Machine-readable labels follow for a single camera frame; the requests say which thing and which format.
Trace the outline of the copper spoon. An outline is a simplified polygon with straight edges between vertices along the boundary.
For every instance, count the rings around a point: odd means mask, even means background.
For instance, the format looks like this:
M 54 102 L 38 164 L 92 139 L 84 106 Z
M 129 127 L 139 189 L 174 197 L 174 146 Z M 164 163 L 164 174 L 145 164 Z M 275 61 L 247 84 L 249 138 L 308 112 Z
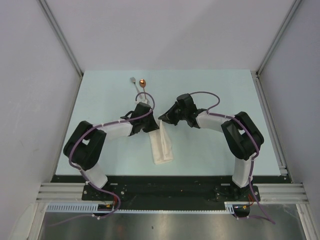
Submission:
M 145 79 L 140 79 L 139 80 L 139 85 L 140 87 L 143 89 L 143 94 L 145 96 L 145 98 L 147 98 L 147 94 L 146 94 L 146 90 L 145 90 L 145 87 L 146 87 L 146 80 Z

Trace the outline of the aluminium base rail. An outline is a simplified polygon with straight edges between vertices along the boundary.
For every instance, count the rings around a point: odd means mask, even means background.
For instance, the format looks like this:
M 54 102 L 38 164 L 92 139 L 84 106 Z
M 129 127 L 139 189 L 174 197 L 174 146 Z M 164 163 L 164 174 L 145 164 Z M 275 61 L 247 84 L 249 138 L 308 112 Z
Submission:
M 84 183 L 42 183 L 36 201 L 43 203 L 80 203 Z M 257 184 L 263 204 L 307 204 L 305 188 L 301 183 Z

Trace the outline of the white cloth napkin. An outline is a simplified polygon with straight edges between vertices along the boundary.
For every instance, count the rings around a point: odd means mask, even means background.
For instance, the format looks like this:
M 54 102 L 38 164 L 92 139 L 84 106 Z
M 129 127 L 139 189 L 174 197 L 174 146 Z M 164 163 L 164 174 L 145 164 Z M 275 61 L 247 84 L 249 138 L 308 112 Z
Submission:
M 159 129 L 149 132 L 153 162 L 155 165 L 174 160 L 172 142 L 162 120 L 157 120 Z

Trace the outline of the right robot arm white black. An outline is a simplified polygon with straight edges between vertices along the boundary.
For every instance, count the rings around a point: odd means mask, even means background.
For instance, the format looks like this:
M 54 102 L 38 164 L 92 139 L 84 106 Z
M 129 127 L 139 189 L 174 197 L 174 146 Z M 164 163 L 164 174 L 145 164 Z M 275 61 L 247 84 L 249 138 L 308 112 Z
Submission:
M 158 119 L 175 126 L 179 121 L 186 121 L 191 128 L 223 133 L 235 156 L 230 194 L 237 201 L 248 196 L 249 190 L 253 189 L 254 162 L 265 140 L 246 112 L 235 115 L 209 112 L 208 108 L 198 108 L 192 95 L 185 93 L 178 96 L 173 106 Z

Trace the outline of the left aluminium frame post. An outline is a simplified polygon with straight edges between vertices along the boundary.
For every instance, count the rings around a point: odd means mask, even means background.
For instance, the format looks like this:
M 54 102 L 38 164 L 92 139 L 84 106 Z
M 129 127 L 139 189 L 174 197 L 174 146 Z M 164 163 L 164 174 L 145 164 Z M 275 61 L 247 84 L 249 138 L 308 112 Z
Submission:
M 57 40 L 59 41 L 63 51 L 65 52 L 68 60 L 70 61 L 73 69 L 75 70 L 76 74 L 79 76 L 80 79 L 83 78 L 84 72 L 81 70 L 81 67 L 63 33 L 53 11 L 51 10 L 48 2 L 46 0 L 37 0 L 36 1 L 42 10 L 48 24 L 52 28 Z

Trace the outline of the right aluminium frame post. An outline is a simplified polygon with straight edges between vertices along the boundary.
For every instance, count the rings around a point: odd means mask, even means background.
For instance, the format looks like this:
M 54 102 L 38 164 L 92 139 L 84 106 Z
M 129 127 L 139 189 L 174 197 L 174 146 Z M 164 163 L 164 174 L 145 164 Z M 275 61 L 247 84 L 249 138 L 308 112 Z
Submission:
M 269 46 L 266 54 L 264 55 L 262 62 L 260 63 L 259 67 L 255 71 L 255 74 L 257 76 L 260 76 L 262 72 L 264 71 L 266 65 L 272 58 L 276 48 L 278 47 L 280 41 L 282 40 L 283 35 L 285 34 L 287 28 L 291 24 L 292 20 L 294 19 L 295 15 L 297 14 L 300 6 L 304 3 L 304 0 L 294 0 L 285 15 L 284 20 L 282 21 L 274 39 L 271 42 L 271 45 Z

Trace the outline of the aluminium frame post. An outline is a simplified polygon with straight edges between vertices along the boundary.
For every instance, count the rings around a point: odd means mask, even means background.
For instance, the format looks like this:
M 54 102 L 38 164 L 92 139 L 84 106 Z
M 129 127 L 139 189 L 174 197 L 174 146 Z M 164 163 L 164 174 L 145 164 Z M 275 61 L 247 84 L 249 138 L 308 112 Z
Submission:
M 73 69 L 75 70 L 76 74 L 79 76 L 80 79 L 83 78 L 84 72 L 81 70 L 81 67 L 63 33 L 53 11 L 51 10 L 48 2 L 46 0 L 37 0 L 36 1 L 42 10 L 48 24 L 52 28 L 57 40 L 59 41 L 63 51 L 65 52 L 68 60 L 70 61 Z
M 266 54 L 264 55 L 262 62 L 260 63 L 259 67 L 255 71 L 255 74 L 257 76 L 260 76 L 262 72 L 264 71 L 266 65 L 272 58 L 276 48 L 278 47 L 280 41 L 282 40 L 283 35 L 285 34 L 287 28 L 291 24 L 292 20 L 294 19 L 295 15 L 297 14 L 300 6 L 304 3 L 304 0 L 294 0 L 285 15 L 284 20 L 282 21 L 274 39 L 271 42 L 271 45 L 269 46 Z

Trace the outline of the silver fork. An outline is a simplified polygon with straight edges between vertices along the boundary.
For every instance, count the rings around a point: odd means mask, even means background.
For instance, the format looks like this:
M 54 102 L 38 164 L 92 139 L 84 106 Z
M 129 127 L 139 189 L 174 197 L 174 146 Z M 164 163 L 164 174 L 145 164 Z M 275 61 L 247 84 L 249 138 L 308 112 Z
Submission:
M 133 83 L 133 85 L 134 85 L 137 93 L 139 94 L 139 93 L 140 93 L 140 90 L 139 90 L 138 87 L 137 87 L 136 79 L 135 79 L 134 77 L 130 77 L 130 81 Z

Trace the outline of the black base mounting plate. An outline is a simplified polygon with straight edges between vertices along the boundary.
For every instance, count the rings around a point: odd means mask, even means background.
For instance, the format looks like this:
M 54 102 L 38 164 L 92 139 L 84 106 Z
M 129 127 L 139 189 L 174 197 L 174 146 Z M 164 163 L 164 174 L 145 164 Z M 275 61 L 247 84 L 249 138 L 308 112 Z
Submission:
M 121 202 L 128 202 L 134 197 L 160 197 L 160 198 L 191 198 L 200 197 L 216 202 L 247 201 L 253 197 L 250 187 L 237 190 L 232 177 L 226 176 L 109 176 L 106 186 L 102 189 L 116 193 Z M 84 183 L 81 176 L 54 175 L 51 183 Z M 257 184 L 290 184 L 287 176 L 254 176 L 251 182 L 253 192 L 260 200 L 260 189 Z M 85 187 L 82 194 L 83 200 L 107 200 L 107 194 Z

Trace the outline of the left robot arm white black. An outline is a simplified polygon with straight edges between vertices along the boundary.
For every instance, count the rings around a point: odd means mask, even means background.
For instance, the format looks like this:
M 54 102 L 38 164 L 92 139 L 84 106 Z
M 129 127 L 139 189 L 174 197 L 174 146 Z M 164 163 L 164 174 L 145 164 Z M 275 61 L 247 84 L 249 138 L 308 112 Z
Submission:
M 159 130 L 153 116 L 154 107 L 139 102 L 135 109 L 122 116 L 120 120 L 105 124 L 92 125 L 81 121 L 63 148 L 69 164 L 80 171 L 84 179 L 94 185 L 93 194 L 100 200 L 110 196 L 108 177 L 100 168 L 98 161 L 105 140 L 130 137 L 140 131 L 150 133 Z

